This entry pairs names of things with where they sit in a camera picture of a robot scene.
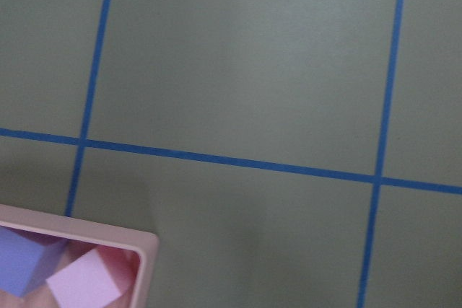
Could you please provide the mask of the pink plastic bin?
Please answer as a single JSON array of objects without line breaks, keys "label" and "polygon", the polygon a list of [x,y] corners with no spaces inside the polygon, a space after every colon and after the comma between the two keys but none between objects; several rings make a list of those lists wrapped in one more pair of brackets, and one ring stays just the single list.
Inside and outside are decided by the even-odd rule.
[{"label": "pink plastic bin", "polygon": [[159,239],[1,206],[2,307],[145,307]]}]

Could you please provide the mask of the purple foam block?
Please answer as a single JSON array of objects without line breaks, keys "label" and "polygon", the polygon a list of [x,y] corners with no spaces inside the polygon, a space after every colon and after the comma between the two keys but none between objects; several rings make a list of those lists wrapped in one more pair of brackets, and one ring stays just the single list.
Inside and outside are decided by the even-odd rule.
[{"label": "purple foam block", "polygon": [[67,240],[47,234],[1,228],[1,290],[24,297],[52,276]]}]

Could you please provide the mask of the pink foam block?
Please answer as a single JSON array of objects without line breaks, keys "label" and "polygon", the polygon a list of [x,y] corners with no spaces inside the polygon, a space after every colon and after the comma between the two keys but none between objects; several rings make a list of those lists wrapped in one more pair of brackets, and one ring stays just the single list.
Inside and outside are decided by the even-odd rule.
[{"label": "pink foam block", "polygon": [[46,280],[60,307],[106,307],[135,280],[123,250],[97,246]]}]

